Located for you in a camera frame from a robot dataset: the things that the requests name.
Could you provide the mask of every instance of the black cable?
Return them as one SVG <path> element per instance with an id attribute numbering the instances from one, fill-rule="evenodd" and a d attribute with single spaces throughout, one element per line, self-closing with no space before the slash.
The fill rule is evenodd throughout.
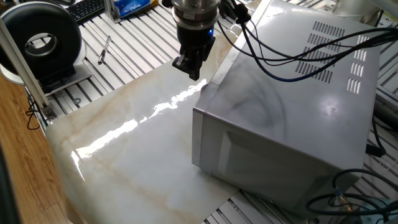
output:
<path id="1" fill-rule="evenodd" d="M 381 154 L 386 155 L 386 153 L 387 153 L 386 149 L 381 144 L 379 134 L 377 133 L 377 127 L 376 127 L 376 122 L 374 120 L 374 116 L 372 116 L 372 126 L 373 126 L 374 137 L 376 138 L 377 145 L 379 146 L 379 148 L 381 150 Z"/>
<path id="2" fill-rule="evenodd" d="M 360 172 L 360 173 L 363 173 L 363 174 L 372 175 L 373 177 L 376 177 L 376 178 L 382 180 L 383 182 L 385 182 L 386 184 L 390 185 L 394 190 L 398 191 L 398 185 L 396 185 L 395 183 L 393 183 L 391 180 L 389 180 L 389 179 L 383 177 L 382 175 L 380 175 L 380 174 L 378 174 L 378 173 L 376 173 L 376 172 L 372 172 L 372 171 L 370 171 L 370 170 L 364 170 L 364 169 L 346 169 L 346 170 L 343 170 L 343 171 L 337 173 L 337 174 L 334 176 L 334 178 L 332 179 L 332 181 L 331 181 L 332 187 L 333 187 L 334 189 L 336 188 L 336 181 L 337 181 L 337 179 L 338 179 L 339 177 L 341 177 L 341 176 L 344 175 L 344 174 L 349 174 L 349 173 L 352 173 L 352 172 Z"/>
<path id="3" fill-rule="evenodd" d="M 331 207 L 335 207 L 335 208 L 336 208 L 336 207 L 344 207 L 344 206 L 346 206 L 346 205 L 349 205 L 349 206 L 357 206 L 358 208 L 362 208 L 362 209 L 365 209 L 365 210 L 370 210 L 370 209 L 366 208 L 365 206 L 358 205 L 358 204 L 356 204 L 356 203 L 346 203 L 346 204 L 336 205 L 334 202 L 332 202 L 333 199 L 336 200 L 336 197 L 331 197 L 331 198 L 328 200 L 328 205 L 331 206 Z"/>
<path id="4" fill-rule="evenodd" d="M 379 221 L 383 220 L 382 218 L 379 218 L 375 224 L 379 224 Z"/>
<path id="5" fill-rule="evenodd" d="M 381 17 L 383 16 L 383 14 L 384 14 L 384 10 L 380 10 L 380 13 L 379 13 L 379 17 L 377 18 L 377 21 L 376 21 L 376 23 L 375 23 L 375 27 L 377 27 L 377 25 L 379 25 L 379 22 L 380 22 L 380 20 L 381 20 Z"/>
<path id="6" fill-rule="evenodd" d="M 35 104 L 36 108 L 39 108 L 37 106 L 37 103 L 35 103 L 35 101 L 33 100 L 32 95 L 30 95 L 28 92 L 27 92 L 27 94 L 28 94 L 28 96 L 27 96 L 28 104 L 29 105 Z M 48 124 L 47 119 L 44 117 L 43 112 L 41 110 L 39 110 L 39 115 L 42 118 L 42 121 L 44 122 L 45 126 L 47 127 L 49 124 Z"/>
<path id="7" fill-rule="evenodd" d="M 349 50 L 345 51 L 342 56 L 339 56 L 339 57 L 333 59 L 331 62 L 328 62 L 326 65 L 324 65 L 324 66 L 320 67 L 319 69 L 315 70 L 314 72 L 311 72 L 311 73 L 306 74 L 304 76 L 297 77 L 297 78 L 281 78 L 281 77 L 278 77 L 278 76 L 272 74 L 266 68 L 264 68 L 264 66 L 259 61 L 259 58 L 257 57 L 257 55 L 256 55 L 256 53 L 255 53 L 255 51 L 254 51 L 254 49 L 253 49 L 253 47 L 251 45 L 250 39 L 249 39 L 248 34 L 246 32 L 246 29 L 247 29 L 246 25 L 245 24 L 241 24 L 241 26 L 242 26 L 243 34 L 244 34 L 245 39 L 246 39 L 246 43 L 247 43 L 247 45 L 248 45 L 248 47 L 249 47 L 249 49 L 250 49 L 250 51 L 251 51 L 251 53 L 253 55 L 253 58 L 254 58 L 254 60 L 257 63 L 257 65 L 260 67 L 260 69 L 265 74 L 267 74 L 271 78 L 273 78 L 275 80 L 278 80 L 278 81 L 281 81 L 281 82 L 297 82 L 297 81 L 300 81 L 300 80 L 304 80 L 306 78 L 310 78 L 310 77 L 312 77 L 312 76 L 314 76 L 314 75 L 326 70 L 328 67 L 332 66 L 333 64 L 335 64 L 337 61 L 341 60 L 343 57 L 347 56 L 348 54 L 350 54 L 350 53 L 352 53 L 352 52 L 354 52 L 354 51 L 356 51 L 358 49 L 363 48 L 365 45 L 368 45 L 369 43 L 374 42 L 377 38 L 380 38 L 380 37 L 384 38 L 384 37 L 387 37 L 389 35 L 388 33 L 386 33 L 386 34 L 381 34 L 379 37 L 370 38 L 369 40 L 358 44 L 357 46 L 353 47 L 352 49 L 349 49 Z"/>
<path id="8" fill-rule="evenodd" d="M 382 214 L 386 214 L 387 212 L 398 210 L 397 205 L 388 206 L 388 207 L 384 207 L 384 208 L 377 208 L 374 210 L 355 211 L 355 212 L 325 211 L 325 210 L 316 210 L 316 209 L 311 208 L 311 205 L 313 203 L 318 202 L 323 199 L 326 199 L 326 198 L 334 197 L 334 196 L 335 196 L 335 194 L 326 194 L 326 195 L 317 196 L 307 202 L 306 208 L 308 211 L 319 214 L 319 215 L 346 215 L 346 216 L 376 215 L 376 214 L 382 215 Z M 356 195 L 356 194 L 344 194 L 344 196 L 346 198 L 355 198 L 358 200 L 364 199 L 364 198 L 361 198 L 362 195 Z"/>
<path id="9" fill-rule="evenodd" d="M 250 22 L 251 22 L 251 24 L 254 26 L 254 31 L 256 31 L 256 37 L 259 38 L 259 33 L 258 33 L 258 31 L 257 31 L 256 25 L 254 24 L 254 22 L 253 22 L 252 20 L 250 20 Z M 261 57 L 264 59 L 263 61 L 264 61 L 267 65 L 269 65 L 269 66 L 285 65 L 285 64 L 287 64 L 287 63 L 290 63 L 290 62 L 294 62 L 294 61 L 295 61 L 295 60 L 290 60 L 290 61 L 284 62 L 284 63 L 271 64 L 271 63 L 267 62 L 267 60 L 265 60 L 264 54 L 262 53 L 262 47 L 261 47 L 261 44 L 260 44 L 260 43 L 259 43 L 259 48 L 260 48 Z"/>
<path id="10" fill-rule="evenodd" d="M 36 113 L 36 112 L 39 112 L 38 110 L 34 110 L 34 109 L 33 109 L 34 105 L 35 105 L 35 103 L 32 103 L 32 104 L 29 106 L 29 109 L 28 109 L 27 111 L 25 111 L 25 114 L 26 114 L 27 116 L 29 116 L 29 120 L 28 120 L 28 122 L 27 122 L 27 129 L 32 130 L 32 131 L 40 128 L 40 125 L 38 125 L 36 128 L 31 128 L 31 127 L 30 127 L 30 122 L 32 121 L 32 117 L 35 116 L 35 113 Z"/>
<path id="11" fill-rule="evenodd" d="M 247 30 L 247 32 L 254 38 L 255 41 L 259 42 L 263 47 L 265 47 L 266 49 L 270 50 L 271 52 L 273 52 L 273 53 L 275 53 L 275 54 L 277 54 L 277 55 L 283 56 L 283 57 L 285 57 L 285 58 L 287 58 L 287 59 L 297 59 L 297 60 L 302 60 L 302 61 L 306 61 L 306 62 L 316 62 L 316 61 L 320 61 L 320 60 L 329 60 L 329 59 L 333 59 L 333 58 L 335 58 L 335 57 L 338 57 L 338 56 L 340 56 L 340 55 L 343 55 L 345 52 L 341 52 L 341 53 L 338 53 L 338 54 L 334 54 L 334 55 L 329 56 L 329 57 L 314 58 L 314 59 L 307 59 L 307 58 L 301 58 L 301 59 L 299 59 L 299 57 L 304 56 L 304 55 L 307 55 L 307 54 L 309 54 L 309 53 L 311 53 L 311 52 L 313 52 L 313 51 L 316 51 L 316 50 L 318 50 L 318 49 L 320 49 L 320 48 L 322 48 L 322 47 L 326 47 L 327 45 L 335 44 L 335 43 L 337 43 L 337 42 L 339 42 L 339 41 L 341 41 L 341 40 L 345 40 L 345 39 L 348 39 L 348 38 L 351 38 L 351 37 L 355 37 L 355 36 L 357 36 L 357 35 L 361 35 L 361 34 L 363 34 L 365 31 L 369 31 L 369 32 L 380 32 L 380 31 L 384 31 L 383 28 L 377 28 L 377 29 L 371 29 L 371 30 L 364 30 L 364 31 L 361 31 L 361 32 L 356 32 L 356 33 L 353 33 L 353 34 L 350 34 L 350 35 L 346 35 L 346 36 L 344 36 L 344 37 L 340 37 L 339 39 L 335 39 L 335 40 L 329 41 L 329 42 L 327 42 L 327 43 L 325 43 L 325 44 L 320 44 L 320 45 L 318 45 L 318 46 L 316 46 L 316 47 L 314 47 L 314 48 L 312 48 L 312 49 L 310 49 L 310 50 L 308 50 L 308 51 L 306 51 L 306 52 L 304 52 L 304 53 L 301 53 L 301 54 L 299 54 L 299 55 L 290 56 L 290 55 L 287 55 L 287 54 L 283 54 L 282 52 L 279 52 L 279 51 L 273 49 L 272 47 L 266 45 L 265 43 L 261 42 L 257 37 L 255 37 L 254 34 L 253 34 L 249 29 L 246 29 L 246 30 Z"/>

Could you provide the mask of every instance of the marble tabletop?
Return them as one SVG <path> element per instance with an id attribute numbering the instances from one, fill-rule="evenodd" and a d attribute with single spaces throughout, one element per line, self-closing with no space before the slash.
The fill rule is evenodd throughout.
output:
<path id="1" fill-rule="evenodd" d="M 48 126 L 62 189 L 86 222 L 201 223 L 238 190 L 191 163 L 192 108 L 230 48 L 217 36 L 196 82 L 169 62 Z"/>

